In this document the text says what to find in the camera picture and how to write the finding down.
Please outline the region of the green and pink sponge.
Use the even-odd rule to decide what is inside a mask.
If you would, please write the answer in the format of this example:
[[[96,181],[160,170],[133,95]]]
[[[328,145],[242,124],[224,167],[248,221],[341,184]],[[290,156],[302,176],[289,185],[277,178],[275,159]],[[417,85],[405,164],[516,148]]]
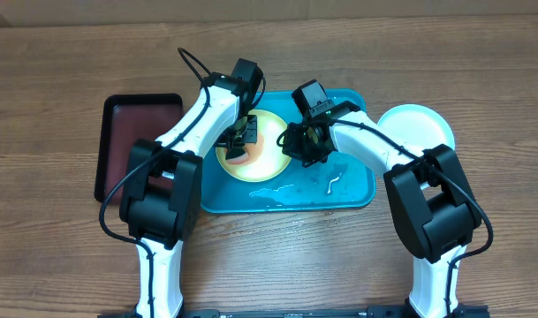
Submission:
[[[249,154],[243,148],[231,148],[225,154],[225,161],[228,164],[238,165],[249,159]]]

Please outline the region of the light blue plate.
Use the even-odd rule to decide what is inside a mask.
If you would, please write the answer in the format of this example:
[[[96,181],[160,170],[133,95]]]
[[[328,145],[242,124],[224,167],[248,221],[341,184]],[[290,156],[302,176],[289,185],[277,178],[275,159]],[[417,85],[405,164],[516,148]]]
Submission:
[[[440,144],[456,149],[453,131],[434,110],[419,104],[398,105],[386,111],[378,125],[414,146],[435,148]]]

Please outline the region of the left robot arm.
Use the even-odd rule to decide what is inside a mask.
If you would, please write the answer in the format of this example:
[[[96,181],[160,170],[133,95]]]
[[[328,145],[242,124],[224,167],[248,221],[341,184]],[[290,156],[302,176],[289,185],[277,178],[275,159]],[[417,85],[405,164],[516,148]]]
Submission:
[[[153,141],[138,140],[119,181],[120,219],[140,257],[135,317],[178,317],[182,250],[201,210],[203,160],[217,145],[246,141],[249,112],[266,81],[260,71],[212,72],[201,81],[194,106]]]

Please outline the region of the yellow-green plate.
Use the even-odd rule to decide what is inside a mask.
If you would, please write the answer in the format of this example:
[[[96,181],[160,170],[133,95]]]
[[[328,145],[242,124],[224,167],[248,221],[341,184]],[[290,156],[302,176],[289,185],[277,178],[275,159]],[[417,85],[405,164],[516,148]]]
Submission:
[[[227,161],[226,148],[217,148],[218,162],[231,176],[246,182],[262,182],[276,177],[290,163],[277,145],[277,137],[287,128],[282,118],[267,110],[252,110],[257,118],[258,135],[255,144],[246,144],[245,153]]]

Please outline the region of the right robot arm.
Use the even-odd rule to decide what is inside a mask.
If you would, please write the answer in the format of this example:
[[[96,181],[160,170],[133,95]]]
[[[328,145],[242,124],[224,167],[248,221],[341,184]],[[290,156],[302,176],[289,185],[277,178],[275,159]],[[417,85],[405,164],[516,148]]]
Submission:
[[[458,316],[459,265],[481,224],[481,212],[451,147],[401,140],[351,102],[307,110],[301,122],[287,125],[277,145],[305,167],[338,152],[381,176],[396,233],[413,256],[410,313]]]

